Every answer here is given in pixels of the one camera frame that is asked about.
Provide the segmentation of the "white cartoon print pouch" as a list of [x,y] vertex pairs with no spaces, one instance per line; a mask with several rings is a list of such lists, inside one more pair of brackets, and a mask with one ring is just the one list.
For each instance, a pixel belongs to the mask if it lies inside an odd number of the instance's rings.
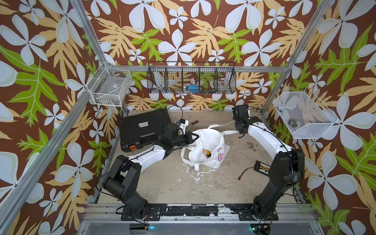
[[[216,127],[220,127],[220,125],[213,124],[208,128],[198,129],[193,132],[198,134],[199,138],[194,143],[182,148],[180,157],[183,163],[194,167],[195,171],[199,171],[201,165],[212,169],[217,169],[222,165],[231,148],[225,144],[225,136],[237,134],[238,131],[219,132],[215,130]],[[204,149],[211,152],[210,158],[205,157],[203,154]]]

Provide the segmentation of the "yellow black cutter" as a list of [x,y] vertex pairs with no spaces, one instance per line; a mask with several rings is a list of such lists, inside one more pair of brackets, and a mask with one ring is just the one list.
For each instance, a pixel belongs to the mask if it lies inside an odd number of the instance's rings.
[[203,154],[205,155],[205,157],[207,157],[207,158],[210,158],[211,157],[211,152],[210,151],[208,151],[208,150],[206,150],[206,149],[204,149],[203,150]]

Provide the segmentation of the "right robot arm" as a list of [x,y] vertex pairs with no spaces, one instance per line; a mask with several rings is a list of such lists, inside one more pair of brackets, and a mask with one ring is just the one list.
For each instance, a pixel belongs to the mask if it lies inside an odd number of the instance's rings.
[[262,220],[273,212],[286,191],[303,179],[305,155],[302,150],[293,149],[282,142],[257,116],[251,116],[249,109],[248,105],[238,105],[232,112],[236,130],[243,136],[248,134],[253,137],[272,158],[269,181],[254,198],[251,208],[253,216]]

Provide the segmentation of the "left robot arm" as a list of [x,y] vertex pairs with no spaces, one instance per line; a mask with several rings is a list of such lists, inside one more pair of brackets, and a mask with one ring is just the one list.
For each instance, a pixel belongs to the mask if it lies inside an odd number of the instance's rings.
[[168,124],[165,133],[150,149],[131,157],[119,155],[104,175],[102,188],[121,201],[132,218],[146,218],[148,201],[137,192],[141,172],[198,139],[198,134],[185,131],[178,124]]

